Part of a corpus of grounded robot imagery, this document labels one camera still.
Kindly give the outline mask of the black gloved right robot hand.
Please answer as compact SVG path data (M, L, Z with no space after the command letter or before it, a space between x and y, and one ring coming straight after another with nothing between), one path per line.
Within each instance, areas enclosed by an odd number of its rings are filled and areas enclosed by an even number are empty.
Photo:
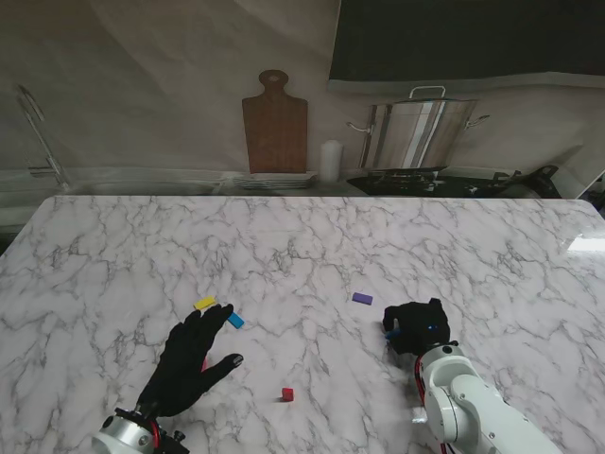
M448 318L441 300L437 298L431 298L428 303L388 306L382 324L389 336L389 345L397 355L419 357L450 342Z

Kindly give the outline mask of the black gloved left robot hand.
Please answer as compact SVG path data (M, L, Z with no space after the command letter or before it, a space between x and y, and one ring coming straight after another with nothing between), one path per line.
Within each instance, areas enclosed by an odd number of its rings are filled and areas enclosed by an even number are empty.
M195 310L170 331L160 361L137 400L147 419L172 417L191 408L201 396L243 362L230 354L204 369L204 360L216 334L233 314L233 306L211 306Z

